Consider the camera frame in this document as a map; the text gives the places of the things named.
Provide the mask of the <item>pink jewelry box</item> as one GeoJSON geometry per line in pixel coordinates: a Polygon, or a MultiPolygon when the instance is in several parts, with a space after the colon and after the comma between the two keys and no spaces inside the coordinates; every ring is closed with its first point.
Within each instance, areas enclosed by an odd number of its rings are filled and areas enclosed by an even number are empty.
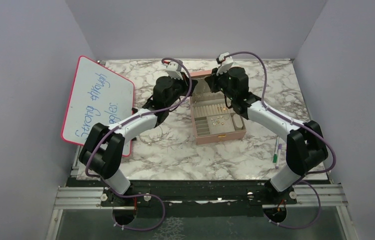
{"type": "Polygon", "coordinates": [[[238,114],[226,106],[223,93],[211,92],[205,81],[211,73],[211,70],[201,70],[190,74],[198,81],[189,100],[195,142],[204,145],[241,140],[246,134],[244,120],[241,118],[242,130],[235,130],[233,116],[238,114]]]}

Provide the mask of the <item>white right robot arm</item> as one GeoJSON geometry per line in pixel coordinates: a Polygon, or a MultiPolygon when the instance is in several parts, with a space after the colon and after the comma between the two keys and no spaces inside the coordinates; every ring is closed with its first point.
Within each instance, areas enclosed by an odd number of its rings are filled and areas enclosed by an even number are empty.
{"type": "Polygon", "coordinates": [[[328,158],[320,125],[313,120],[296,122],[269,105],[264,106],[261,97],[249,91],[249,77],[244,68],[231,67],[227,72],[217,72],[214,68],[205,78],[211,92],[223,93],[236,114],[261,124],[286,143],[286,165],[266,182],[264,189],[264,198],[275,204],[288,188],[328,158]]]}

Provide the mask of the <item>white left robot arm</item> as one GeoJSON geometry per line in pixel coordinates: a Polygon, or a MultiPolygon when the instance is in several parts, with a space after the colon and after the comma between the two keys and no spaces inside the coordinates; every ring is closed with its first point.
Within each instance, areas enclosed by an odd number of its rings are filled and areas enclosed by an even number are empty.
{"type": "Polygon", "coordinates": [[[123,150],[141,133],[154,129],[164,122],[181,97],[190,97],[198,81],[189,80],[183,74],[181,79],[161,76],[142,108],[130,117],[111,125],[95,124],[78,156],[86,170],[92,170],[114,190],[113,198],[120,205],[132,201],[130,181],[120,170],[123,150]]]}

